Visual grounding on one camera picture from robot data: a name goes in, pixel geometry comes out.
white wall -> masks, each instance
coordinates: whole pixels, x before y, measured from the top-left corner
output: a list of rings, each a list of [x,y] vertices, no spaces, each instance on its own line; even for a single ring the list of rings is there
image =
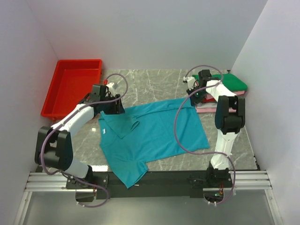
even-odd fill
[[[27,0],[59,59],[230,69],[267,0]]]
[[[232,72],[249,86],[246,126],[285,224],[299,224],[300,1],[269,0]]]
[[[57,62],[28,4],[0,3],[0,224],[12,224],[35,167],[40,112]]]

wire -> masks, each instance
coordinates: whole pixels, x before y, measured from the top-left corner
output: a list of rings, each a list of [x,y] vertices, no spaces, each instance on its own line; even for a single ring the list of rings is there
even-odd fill
[[[193,87],[195,87],[195,83],[197,84],[197,87],[199,87],[199,84],[198,84],[198,81],[195,80],[194,84],[193,84]]]
[[[112,94],[110,91],[107,91],[106,93],[105,93],[105,96],[108,94],[108,97],[110,97],[110,95]]]
[[[63,173],[62,173],[61,175],[62,175],[62,176],[64,176],[65,178],[69,179],[69,177],[68,177],[68,176],[66,176],[66,175],[64,175]]]
[[[219,188],[219,191],[220,191],[221,195],[223,194],[223,190],[224,190],[224,185],[223,185],[223,182],[221,182],[220,183],[220,188]]]
[[[188,149],[186,149],[186,148],[180,143],[180,141],[179,141],[179,139],[178,139],[178,136],[177,136],[177,132],[176,132],[176,124],[177,124],[178,115],[179,115],[179,112],[180,112],[180,110],[182,109],[183,105],[186,103],[186,101],[187,101],[192,95],[194,95],[195,93],[200,92],[200,91],[202,91],[202,90],[205,90],[205,89],[207,89],[207,88],[216,87],[216,86],[218,86],[218,85],[223,81],[223,78],[224,78],[223,73],[222,73],[218,68],[213,67],[213,66],[208,66],[208,65],[199,65],[199,66],[196,66],[196,67],[191,68],[191,69],[187,72],[187,74],[185,75],[185,77],[187,77],[187,75],[188,75],[193,69],[196,69],[196,68],[198,68],[198,67],[210,67],[210,68],[212,68],[212,69],[217,70],[217,71],[221,74],[221,80],[220,80],[218,83],[214,84],[214,85],[202,87],[202,88],[199,88],[199,89],[193,91],[192,93],[190,93],[190,94],[184,99],[184,101],[181,103],[179,109],[178,109],[177,112],[176,112],[176,116],[175,116],[175,120],[174,120],[174,126],[173,126],[173,132],[174,132],[174,136],[175,136],[175,139],[176,139],[177,144],[178,144],[184,151],[186,151],[186,152],[188,152],[188,153],[190,153],[190,154],[199,155],[199,156],[202,156],[202,155],[210,155],[210,154],[220,154],[220,155],[223,155],[223,156],[225,156],[225,157],[228,158],[230,164],[232,165],[232,169],[233,169],[232,188],[231,188],[231,190],[230,190],[229,195],[227,195],[222,201],[220,201],[220,202],[217,203],[217,204],[221,204],[221,203],[225,202],[230,196],[233,195],[233,189],[234,189],[234,186],[235,186],[235,176],[236,176],[236,172],[235,172],[235,167],[234,167],[233,161],[230,159],[230,157],[229,157],[227,154],[225,154],[225,153],[223,153],[223,152],[219,152],[219,151],[210,151],[210,152],[203,152],[203,153],[189,151]]]
[[[54,128],[54,129],[46,136],[46,138],[45,138],[45,140],[44,140],[44,142],[43,142],[43,144],[42,144],[42,149],[41,149],[41,153],[40,153],[40,160],[41,160],[42,168],[43,168],[43,170],[44,170],[48,175],[54,175],[54,174],[56,174],[56,173],[58,173],[58,172],[61,172],[62,174],[67,175],[67,176],[70,176],[70,177],[74,178],[76,181],[78,181],[78,182],[80,182],[80,183],[82,183],[82,184],[89,185],[89,186],[92,186],[92,187],[95,187],[95,188],[97,188],[97,189],[101,189],[101,190],[105,191],[105,193],[106,193],[106,199],[105,199],[102,203],[100,203],[100,204],[98,204],[98,205],[84,205],[84,204],[82,204],[82,203],[80,203],[80,202],[78,203],[79,205],[81,205],[81,206],[83,206],[83,207],[87,207],[87,208],[96,208],[96,207],[99,207],[99,206],[104,205],[104,204],[108,201],[108,199],[110,198],[108,191],[107,191],[104,187],[102,187],[102,186],[100,186],[100,185],[96,185],[96,184],[91,184],[91,183],[85,182],[85,181],[83,181],[83,180],[81,180],[81,179],[79,179],[79,178],[77,178],[77,177],[72,176],[71,174],[68,174],[68,173],[63,172],[63,171],[60,171],[60,170],[56,170],[56,171],[54,171],[54,172],[49,172],[48,169],[47,169],[47,167],[46,167],[46,165],[45,165],[45,160],[44,160],[45,147],[46,147],[47,142],[49,141],[49,138],[50,138],[57,130],[59,130],[61,127],[63,127],[64,124],[68,123],[68,122],[69,122],[75,115],[77,115],[82,109],[84,109],[84,108],[86,108],[86,107],[88,107],[88,106],[91,106],[91,105],[96,105],[96,104],[106,104],[106,103],[116,102],[116,101],[119,101],[122,97],[124,97],[124,96],[126,95],[126,93],[127,93],[127,91],[128,91],[128,82],[127,82],[125,76],[123,76],[122,74],[114,73],[114,74],[110,74],[110,75],[107,77],[107,79],[110,78],[110,77],[113,76],[113,75],[121,76],[121,77],[124,79],[124,81],[125,81],[125,83],[126,83],[126,89],[125,89],[124,93],[123,93],[120,97],[118,97],[118,98],[116,98],[116,99],[114,99],[114,100],[92,102],[92,103],[88,103],[88,104],[85,104],[85,105],[81,106],[77,111],[75,111],[74,113],[72,113],[72,114],[64,121],[64,123],[59,124],[56,128]]]

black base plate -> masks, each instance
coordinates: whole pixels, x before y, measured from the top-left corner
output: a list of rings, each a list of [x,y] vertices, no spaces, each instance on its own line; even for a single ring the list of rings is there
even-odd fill
[[[203,198],[203,188],[231,188],[232,181],[228,169],[219,171],[208,168],[204,171],[157,171],[146,172],[132,187],[127,188],[113,172],[94,172],[94,182],[106,187],[111,198],[123,197],[163,197],[190,196]],[[89,188],[71,181],[67,189]],[[105,199],[103,190],[97,190],[97,199]]]

red plastic bin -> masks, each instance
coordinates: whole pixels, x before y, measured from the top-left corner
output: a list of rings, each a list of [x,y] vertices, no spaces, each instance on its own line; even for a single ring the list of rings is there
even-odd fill
[[[51,120],[67,116],[100,82],[102,60],[59,60],[41,115]]]

marble floor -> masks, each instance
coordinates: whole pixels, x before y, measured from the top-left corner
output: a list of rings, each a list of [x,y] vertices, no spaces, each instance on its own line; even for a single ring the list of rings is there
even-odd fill
[[[111,73],[121,73],[128,80],[129,88],[122,99],[124,108],[134,105],[142,105],[150,102],[183,98],[187,96],[187,85],[182,82],[187,70],[151,69],[151,70],[104,70],[101,80]],[[109,82],[118,84],[118,93],[125,90],[125,82],[119,76],[113,76]],[[213,113],[201,113],[199,118],[210,143],[210,148],[198,150],[198,152],[214,151],[217,141],[217,129],[214,124]],[[94,170],[110,170],[107,160],[99,146],[100,127],[98,118],[86,123],[73,138],[73,151],[79,160],[92,165]],[[196,156],[182,154],[147,163],[150,171],[165,170],[202,170],[206,169],[212,155]],[[253,151],[245,128],[237,136],[232,148],[232,160],[238,170],[257,169]]]

